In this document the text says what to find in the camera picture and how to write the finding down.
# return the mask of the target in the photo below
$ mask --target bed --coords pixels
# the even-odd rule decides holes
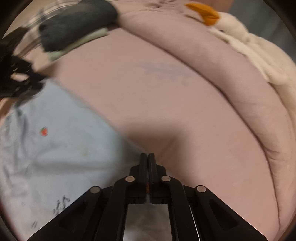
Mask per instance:
[[[27,3],[13,6],[12,16]],[[26,59],[122,136],[154,152],[184,185],[207,186],[268,240],[279,240],[296,207],[296,144],[277,93],[203,25],[167,11],[170,3],[156,9],[141,1],[112,3],[120,9],[120,27],[109,36],[51,64],[40,47]],[[283,20],[293,32],[293,22]],[[21,212],[3,199],[6,213]],[[7,222],[25,240],[16,217]]]

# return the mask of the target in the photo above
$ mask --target dark gray plush toy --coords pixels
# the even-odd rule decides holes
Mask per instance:
[[[117,19],[113,5],[105,0],[82,0],[39,26],[46,52],[65,49],[83,36]]]

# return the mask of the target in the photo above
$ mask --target light blue sheet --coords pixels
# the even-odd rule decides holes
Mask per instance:
[[[90,187],[129,173],[141,151],[52,80],[0,128],[0,198],[20,240]]]

